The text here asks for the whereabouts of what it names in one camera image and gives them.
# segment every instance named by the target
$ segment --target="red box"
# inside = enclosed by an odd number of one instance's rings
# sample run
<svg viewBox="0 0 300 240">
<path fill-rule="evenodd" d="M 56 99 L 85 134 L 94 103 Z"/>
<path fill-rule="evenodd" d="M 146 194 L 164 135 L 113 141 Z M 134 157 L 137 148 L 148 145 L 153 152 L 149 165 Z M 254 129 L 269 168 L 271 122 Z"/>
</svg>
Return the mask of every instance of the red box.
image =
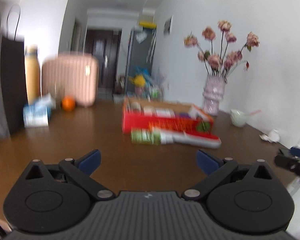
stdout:
<svg viewBox="0 0 300 240">
<path fill-rule="evenodd" d="M 144 115 L 143 112 L 128 111 L 128 105 L 133 102 L 138 102 L 142 108 L 151 106 L 153 108 L 171 109 L 176 115 L 179 113 L 188 113 L 191 117 L 200 117 L 199 120 L 191 118 L 166 118 L 158 116 Z M 126 97 L 123 102 L 122 113 L 122 132 L 130 133 L 132 128 L 151 129 L 152 127 L 160 127 L 166 130 L 174 131 L 194 131 L 199 122 L 208 122 L 210 125 L 209 131 L 213 126 L 213 118 L 204 113 L 200 108 L 195 105 L 181 104 L 181 103 L 168 103 L 168 102 L 149 102 L 137 98 Z"/>
</svg>

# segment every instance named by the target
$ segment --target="artificial flower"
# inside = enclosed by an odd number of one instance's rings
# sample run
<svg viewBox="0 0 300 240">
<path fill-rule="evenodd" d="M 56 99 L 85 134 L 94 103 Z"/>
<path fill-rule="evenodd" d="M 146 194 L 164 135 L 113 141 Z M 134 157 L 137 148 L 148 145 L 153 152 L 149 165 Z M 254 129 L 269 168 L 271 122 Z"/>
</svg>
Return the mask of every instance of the artificial flower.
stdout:
<svg viewBox="0 0 300 240">
<path fill-rule="evenodd" d="M 223 63 L 223 66 L 225 67 L 226 70 L 231 68 L 233 65 L 234 65 L 234 61 L 231 58 L 227 58 Z"/>
<path fill-rule="evenodd" d="M 195 46 L 197 46 L 198 45 L 198 39 L 197 39 L 197 37 L 196 36 L 194 36 L 194 35 L 189 35 L 188 37 L 186 37 L 185 39 L 184 39 L 184 41 L 185 41 L 185 46 L 186 47 L 195 47 Z"/>
<path fill-rule="evenodd" d="M 234 36 L 233 33 L 227 33 L 226 34 L 226 40 L 227 40 L 228 43 L 236 42 L 237 41 L 237 37 Z"/>
<path fill-rule="evenodd" d="M 247 61 L 246 67 L 244 68 L 244 70 L 245 70 L 245 71 L 248 71 L 249 67 L 250 67 L 250 65 L 249 65 L 249 62 Z"/>
<path fill-rule="evenodd" d="M 212 30 L 211 27 L 206 27 L 203 32 L 202 36 L 209 41 L 213 41 L 216 38 L 216 33 Z"/>
<path fill-rule="evenodd" d="M 239 56 L 238 56 L 238 52 L 237 51 L 231 51 L 228 55 L 227 55 L 227 59 L 230 59 L 233 62 L 238 62 L 239 61 Z"/>
<path fill-rule="evenodd" d="M 231 28 L 231 23 L 225 20 L 219 21 L 218 22 L 218 28 L 222 31 L 222 32 L 229 32 L 230 28 Z"/>
<path fill-rule="evenodd" d="M 204 54 L 201 52 L 201 51 L 199 51 L 198 52 L 198 59 L 201 61 L 201 62 L 204 62 Z"/>
<path fill-rule="evenodd" d="M 237 55 L 238 55 L 238 60 L 242 60 L 243 58 L 243 55 L 242 55 L 242 52 L 240 50 L 237 51 Z"/>
<path fill-rule="evenodd" d="M 249 47 L 259 47 L 258 36 L 250 32 L 247 37 L 247 46 Z"/>
<path fill-rule="evenodd" d="M 218 69 L 221 67 L 222 59 L 215 53 L 208 57 L 208 63 L 212 69 Z"/>
</svg>

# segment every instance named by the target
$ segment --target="cardboard box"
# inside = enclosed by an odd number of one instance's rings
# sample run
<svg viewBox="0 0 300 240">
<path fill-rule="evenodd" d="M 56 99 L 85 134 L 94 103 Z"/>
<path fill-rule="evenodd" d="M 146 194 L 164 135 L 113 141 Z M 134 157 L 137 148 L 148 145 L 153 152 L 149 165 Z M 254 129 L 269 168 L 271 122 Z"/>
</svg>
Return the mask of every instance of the cardboard box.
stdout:
<svg viewBox="0 0 300 240">
<path fill-rule="evenodd" d="M 25 127 L 43 127 L 49 125 L 51 108 L 46 106 L 25 106 L 23 108 L 23 122 Z"/>
<path fill-rule="evenodd" d="M 175 117 L 166 118 L 158 116 L 144 115 L 143 112 L 133 112 L 129 111 L 128 108 L 133 102 L 138 102 L 142 109 L 145 106 L 153 108 L 171 109 L 175 113 Z M 179 117 L 180 113 L 188 113 L 192 118 L 200 117 L 200 120 Z M 122 113 L 122 132 L 130 133 L 132 128 L 140 129 L 152 129 L 154 127 L 174 130 L 174 131 L 193 131 L 196 129 L 202 120 L 208 124 L 208 132 L 211 131 L 213 126 L 213 118 L 206 113 L 204 113 L 200 108 L 191 104 L 181 104 L 181 103 L 169 103 L 169 102 L 156 102 L 156 101 L 146 101 L 137 98 L 125 97 L 123 102 L 123 113 Z"/>
</svg>

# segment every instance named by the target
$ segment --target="framed picture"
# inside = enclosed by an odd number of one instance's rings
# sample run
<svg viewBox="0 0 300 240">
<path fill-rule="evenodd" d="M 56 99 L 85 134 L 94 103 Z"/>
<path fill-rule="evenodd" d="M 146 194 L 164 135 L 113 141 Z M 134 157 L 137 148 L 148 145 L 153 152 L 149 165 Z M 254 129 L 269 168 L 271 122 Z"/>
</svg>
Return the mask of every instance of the framed picture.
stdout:
<svg viewBox="0 0 300 240">
<path fill-rule="evenodd" d="M 170 19 L 167 20 L 164 24 L 164 28 L 163 28 L 164 35 L 170 35 L 170 33 L 171 33 L 172 18 L 173 18 L 173 16 L 171 16 Z"/>
</svg>

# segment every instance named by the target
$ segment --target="yellow water bottle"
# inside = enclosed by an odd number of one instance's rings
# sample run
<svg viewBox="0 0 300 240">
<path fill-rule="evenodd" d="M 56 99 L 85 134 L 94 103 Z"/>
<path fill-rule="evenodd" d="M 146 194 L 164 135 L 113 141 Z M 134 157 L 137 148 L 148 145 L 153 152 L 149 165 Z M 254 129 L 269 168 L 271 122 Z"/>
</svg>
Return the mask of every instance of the yellow water bottle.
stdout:
<svg viewBox="0 0 300 240">
<path fill-rule="evenodd" d="M 31 105 L 40 96 L 40 65 L 36 45 L 26 47 L 25 68 L 28 104 Z"/>
</svg>

